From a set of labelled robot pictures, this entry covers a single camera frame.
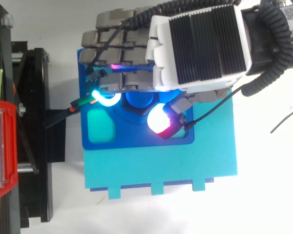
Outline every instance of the blue plastic tray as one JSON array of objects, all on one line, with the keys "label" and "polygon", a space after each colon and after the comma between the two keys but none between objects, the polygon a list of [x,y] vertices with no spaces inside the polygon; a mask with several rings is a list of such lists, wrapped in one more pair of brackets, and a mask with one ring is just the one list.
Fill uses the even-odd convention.
[{"label": "blue plastic tray", "polygon": [[[78,63],[80,96],[86,95],[85,66]],[[180,91],[160,92],[159,103],[171,101]],[[193,109],[186,111],[187,121],[193,120]],[[191,144],[194,130],[181,130],[169,140],[155,134],[147,125],[147,115],[139,116],[122,108],[121,102],[113,107],[99,103],[87,104],[81,109],[82,139],[86,150],[118,149],[146,146]]]},{"label": "blue plastic tray", "polygon": [[[80,73],[80,79],[84,79],[83,73]],[[84,93],[83,83],[84,80],[81,82],[81,95]],[[205,114],[216,104],[217,102],[195,105],[194,118]],[[86,108],[90,110],[94,106],[95,104]],[[133,187],[151,186],[152,194],[157,195],[164,192],[164,185],[192,183],[194,191],[203,191],[206,178],[236,175],[232,110],[232,101],[229,100],[208,118],[199,122],[194,127],[195,139],[192,144],[97,150],[85,148],[86,188],[93,191],[107,189],[109,198],[112,199],[121,197],[122,188]],[[89,133],[93,134],[90,136],[96,140],[108,140],[111,134],[106,135],[105,128],[93,131],[89,128],[91,125],[85,125],[95,121],[89,117],[95,115],[88,115],[83,109],[83,140],[85,136],[89,138]],[[143,137],[146,131],[138,132],[136,136]]]}]

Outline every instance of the robotic hand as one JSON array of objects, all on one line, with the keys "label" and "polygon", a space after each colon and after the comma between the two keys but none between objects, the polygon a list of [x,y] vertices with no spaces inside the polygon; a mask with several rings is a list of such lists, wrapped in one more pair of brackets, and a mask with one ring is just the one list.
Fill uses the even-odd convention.
[{"label": "robotic hand", "polygon": [[[148,116],[149,127],[167,139],[181,128],[191,128],[235,93],[260,92],[293,67],[293,29],[288,23],[293,6],[279,8],[284,6],[280,1],[262,1],[240,10],[239,2],[173,0],[99,14],[97,30],[85,32],[82,39],[80,63],[87,65],[89,93],[180,89],[178,97],[159,104]],[[242,76],[254,74],[261,75],[227,96]],[[208,113],[184,122],[183,112],[193,104],[218,99],[223,100]],[[162,123],[149,121],[158,116]]]}]

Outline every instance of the pink light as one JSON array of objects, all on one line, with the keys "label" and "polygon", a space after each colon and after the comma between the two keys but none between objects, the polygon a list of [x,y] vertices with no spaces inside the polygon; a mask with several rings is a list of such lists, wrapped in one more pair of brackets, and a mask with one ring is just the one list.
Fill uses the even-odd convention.
[{"label": "pink light", "polygon": [[163,111],[164,105],[163,103],[157,104],[147,117],[149,128],[156,134],[165,131],[170,126],[170,119]]},{"label": "pink light", "polygon": [[111,68],[112,69],[120,69],[121,68],[121,65],[111,64]]}]

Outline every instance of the black wire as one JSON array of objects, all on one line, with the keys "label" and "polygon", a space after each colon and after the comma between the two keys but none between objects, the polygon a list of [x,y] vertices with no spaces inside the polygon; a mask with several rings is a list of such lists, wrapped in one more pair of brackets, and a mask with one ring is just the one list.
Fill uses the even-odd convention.
[{"label": "black wire", "polygon": [[239,88],[237,88],[236,90],[234,90],[231,94],[229,94],[228,96],[226,96],[220,103],[218,103],[215,107],[213,107],[210,111],[208,111],[206,114],[202,115],[201,117],[199,117],[198,119],[191,121],[189,123],[185,124],[184,129],[185,130],[189,130],[191,127],[193,127],[195,124],[197,124],[198,122],[200,122],[201,120],[205,119],[207,116],[209,116],[210,114],[212,114],[214,111],[216,111],[220,106],[222,106],[226,101],[228,101],[233,95],[235,95],[236,93],[238,93],[244,85],[240,86]]},{"label": "black wire", "polygon": [[270,132],[271,134],[274,133],[275,130],[277,130],[278,127],[280,127],[281,124],[283,124],[288,118],[290,118],[293,115],[293,112],[291,114],[289,114],[288,116],[286,116],[283,120],[281,120],[280,123],[278,123],[277,126],[275,126],[274,129],[272,129],[272,131]]},{"label": "black wire", "polygon": [[98,61],[101,54],[108,48],[108,46],[111,44],[111,42],[116,38],[116,36],[119,34],[120,31],[126,26],[126,24],[130,21],[130,18],[127,18],[121,26],[112,34],[112,36],[107,40],[107,42],[100,48],[96,56],[94,57],[93,61],[91,62],[91,65],[87,67],[87,73],[91,73],[93,71],[93,66]]}]

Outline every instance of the white background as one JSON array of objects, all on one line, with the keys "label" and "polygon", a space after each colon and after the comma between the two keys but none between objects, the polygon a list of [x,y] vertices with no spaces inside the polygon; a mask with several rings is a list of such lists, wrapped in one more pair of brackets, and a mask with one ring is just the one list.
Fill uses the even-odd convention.
[{"label": "white background", "polygon": [[[244,0],[241,8],[259,1]],[[96,15],[158,0],[0,0],[14,16],[12,40],[44,48],[50,107],[64,109],[79,97],[77,49]],[[243,78],[235,87],[251,78]],[[293,234],[293,117],[270,130],[293,106],[293,70],[254,97],[234,99],[238,176],[216,178],[205,192],[191,185],[122,190],[122,199],[84,189],[80,116],[67,119],[66,162],[52,165],[54,216],[30,219],[23,234]]]}]

